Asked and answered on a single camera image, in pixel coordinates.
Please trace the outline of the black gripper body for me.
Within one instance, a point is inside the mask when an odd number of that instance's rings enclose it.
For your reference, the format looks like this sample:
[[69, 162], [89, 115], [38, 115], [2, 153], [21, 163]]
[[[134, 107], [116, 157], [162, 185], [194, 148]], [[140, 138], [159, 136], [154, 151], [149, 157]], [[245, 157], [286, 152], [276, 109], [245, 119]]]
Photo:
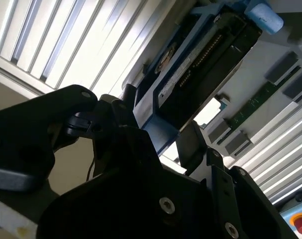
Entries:
[[54, 200], [39, 239], [210, 239], [215, 219], [206, 189], [164, 171], [147, 181], [113, 170]]

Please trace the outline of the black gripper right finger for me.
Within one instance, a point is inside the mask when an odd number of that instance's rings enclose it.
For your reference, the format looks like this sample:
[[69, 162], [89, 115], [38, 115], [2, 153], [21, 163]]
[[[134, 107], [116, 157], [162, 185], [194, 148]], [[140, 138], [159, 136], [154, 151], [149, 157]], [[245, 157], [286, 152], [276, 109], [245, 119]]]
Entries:
[[295, 239], [297, 236], [241, 167], [227, 169], [192, 121], [177, 139], [186, 175], [204, 190], [205, 225], [215, 239]]

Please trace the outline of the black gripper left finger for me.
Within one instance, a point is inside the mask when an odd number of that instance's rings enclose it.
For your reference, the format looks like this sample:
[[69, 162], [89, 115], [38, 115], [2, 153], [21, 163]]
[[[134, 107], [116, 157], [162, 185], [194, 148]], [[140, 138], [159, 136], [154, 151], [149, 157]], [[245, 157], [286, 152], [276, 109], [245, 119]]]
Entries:
[[149, 134], [120, 99], [71, 85], [0, 110], [0, 190], [31, 192], [43, 185], [55, 152], [79, 138], [92, 140], [95, 159], [129, 163], [156, 157]]

